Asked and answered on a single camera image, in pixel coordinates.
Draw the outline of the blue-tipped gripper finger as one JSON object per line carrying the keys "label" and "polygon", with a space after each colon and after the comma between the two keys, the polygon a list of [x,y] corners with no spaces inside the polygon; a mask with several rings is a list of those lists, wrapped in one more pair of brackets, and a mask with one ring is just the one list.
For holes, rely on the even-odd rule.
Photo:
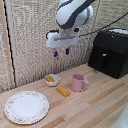
{"label": "blue-tipped gripper finger", "polygon": [[66,55],[69,55],[70,48],[66,48]]}
{"label": "blue-tipped gripper finger", "polygon": [[56,49],[54,49],[54,52],[53,52],[53,53],[54,53],[54,54],[53,54],[54,57],[58,57],[58,52],[57,52]]}

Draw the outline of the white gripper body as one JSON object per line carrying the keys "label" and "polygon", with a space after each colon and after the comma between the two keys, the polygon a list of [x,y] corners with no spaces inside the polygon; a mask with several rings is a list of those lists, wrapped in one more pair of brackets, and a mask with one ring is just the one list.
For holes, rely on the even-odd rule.
{"label": "white gripper body", "polygon": [[60,34],[59,30],[51,30],[46,34],[46,46],[49,48],[70,46],[77,44],[79,41],[79,34],[75,31],[68,33],[65,31]]}

